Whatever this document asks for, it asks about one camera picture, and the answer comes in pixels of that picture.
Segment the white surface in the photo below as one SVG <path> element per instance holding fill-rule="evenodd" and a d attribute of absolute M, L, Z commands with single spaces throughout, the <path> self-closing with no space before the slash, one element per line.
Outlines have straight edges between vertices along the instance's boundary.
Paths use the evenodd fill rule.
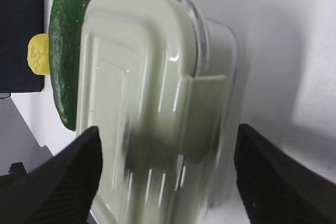
<path fill-rule="evenodd" d="M 54 104 L 50 76 L 41 93 L 12 94 L 12 100 L 40 146 L 47 145 L 53 155 L 60 152 L 76 134 L 66 129 Z"/>
<path fill-rule="evenodd" d="M 214 210 L 206 223 L 248 223 L 233 189 L 232 158 L 239 122 L 250 123 L 294 158 L 336 182 L 334 0 L 196 1 L 208 16 L 233 29 L 242 62 L 218 173 L 222 176 L 218 183 L 226 187 L 221 192 L 222 202 L 217 204 L 226 204 Z M 26 113 L 25 119 L 32 118 L 34 113 L 29 111 L 34 110 L 25 107 L 32 102 L 24 105 L 22 101 L 33 99 L 30 94 L 22 95 L 20 102 L 13 97 L 19 110 Z M 53 115 L 51 105 L 46 109 L 50 110 L 48 115 Z M 48 135 L 43 131 L 38 130 L 40 135 Z M 58 134 L 68 136 L 66 132 Z M 61 136 L 46 139 L 56 138 L 68 140 Z M 53 153 L 67 144 L 44 143 Z"/>

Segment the food container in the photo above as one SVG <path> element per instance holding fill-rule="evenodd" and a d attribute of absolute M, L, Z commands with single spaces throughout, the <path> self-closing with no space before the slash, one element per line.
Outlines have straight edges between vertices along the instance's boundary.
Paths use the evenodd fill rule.
<path fill-rule="evenodd" d="M 193 224 L 204 214 L 235 53 L 230 30 L 192 0 L 91 0 L 76 129 L 100 131 L 97 223 Z"/>

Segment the container lid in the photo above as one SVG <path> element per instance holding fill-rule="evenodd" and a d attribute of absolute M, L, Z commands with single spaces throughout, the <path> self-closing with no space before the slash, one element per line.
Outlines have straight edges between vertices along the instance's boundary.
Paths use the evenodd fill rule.
<path fill-rule="evenodd" d="M 91 0 L 76 129 L 99 126 L 104 165 L 92 212 L 100 223 L 137 223 L 129 213 L 139 202 L 146 223 L 163 223 L 178 178 L 166 164 L 181 155 L 198 162 L 216 137 L 225 76 L 194 76 L 196 42 L 177 0 Z M 148 171 L 164 174 L 159 186 L 146 189 Z"/>

